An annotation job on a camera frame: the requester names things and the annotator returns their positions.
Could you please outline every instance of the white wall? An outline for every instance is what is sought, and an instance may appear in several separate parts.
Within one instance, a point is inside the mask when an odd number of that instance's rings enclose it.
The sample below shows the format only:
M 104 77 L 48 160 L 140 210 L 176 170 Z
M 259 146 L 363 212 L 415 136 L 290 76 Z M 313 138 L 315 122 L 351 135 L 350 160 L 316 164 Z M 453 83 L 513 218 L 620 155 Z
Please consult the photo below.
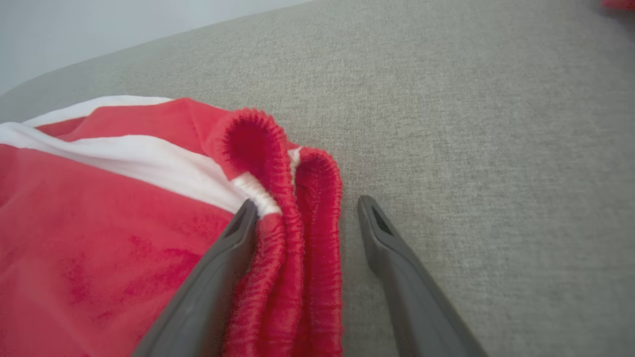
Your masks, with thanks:
M 310 0 L 0 0 L 0 94 L 153 39 Z

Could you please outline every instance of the gray cushion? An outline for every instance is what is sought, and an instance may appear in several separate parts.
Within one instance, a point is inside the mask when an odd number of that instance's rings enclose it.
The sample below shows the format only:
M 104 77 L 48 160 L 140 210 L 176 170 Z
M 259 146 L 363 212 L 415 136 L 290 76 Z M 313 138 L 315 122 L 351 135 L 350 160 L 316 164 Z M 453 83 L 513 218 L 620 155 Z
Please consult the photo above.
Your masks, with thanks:
M 360 194 L 492 357 L 632 356 L 634 19 L 598 2 L 314 1 L 45 74 L 0 118 L 113 94 L 261 108 L 339 162 L 347 356 L 396 355 Z

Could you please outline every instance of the red object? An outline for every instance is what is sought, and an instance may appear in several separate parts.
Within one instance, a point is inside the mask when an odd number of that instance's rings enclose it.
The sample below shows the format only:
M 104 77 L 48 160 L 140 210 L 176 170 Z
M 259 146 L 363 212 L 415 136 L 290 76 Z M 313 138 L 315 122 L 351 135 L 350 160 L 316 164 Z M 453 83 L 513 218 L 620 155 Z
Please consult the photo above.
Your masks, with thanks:
M 604 0 L 602 5 L 607 8 L 635 10 L 635 0 Z
M 263 112 L 190 99 L 95 110 L 112 98 L 0 125 L 3 355 L 129 355 L 251 198 L 257 251 L 225 355 L 340 356 L 331 157 Z

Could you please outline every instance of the gray fabric surface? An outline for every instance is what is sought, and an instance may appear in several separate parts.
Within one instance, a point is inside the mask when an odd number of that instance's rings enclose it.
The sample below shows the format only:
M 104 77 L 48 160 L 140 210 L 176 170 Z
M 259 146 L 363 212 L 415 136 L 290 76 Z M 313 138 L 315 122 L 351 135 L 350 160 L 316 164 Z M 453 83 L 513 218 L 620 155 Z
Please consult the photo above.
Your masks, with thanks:
M 0 98 L 273 114 L 344 180 L 346 356 L 395 356 L 355 203 L 374 196 L 492 357 L 635 351 L 635 19 L 567 0 L 324 0 L 167 37 Z

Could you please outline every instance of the red fabric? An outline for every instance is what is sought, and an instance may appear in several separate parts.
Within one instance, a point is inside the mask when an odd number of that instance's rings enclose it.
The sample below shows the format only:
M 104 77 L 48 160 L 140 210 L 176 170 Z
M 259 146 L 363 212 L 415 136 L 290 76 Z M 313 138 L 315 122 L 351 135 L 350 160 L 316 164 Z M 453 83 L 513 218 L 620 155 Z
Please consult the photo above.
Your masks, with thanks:
M 602 5 L 607 8 L 635 10 L 635 0 L 604 0 Z
M 303 147 L 291 181 L 284 131 L 263 112 L 193 100 L 102 107 L 44 125 L 67 142 L 150 135 L 249 172 L 282 214 L 258 223 L 226 356 L 340 356 L 341 181 Z M 232 218 L 221 208 L 33 149 L 0 144 L 0 351 L 127 356 Z

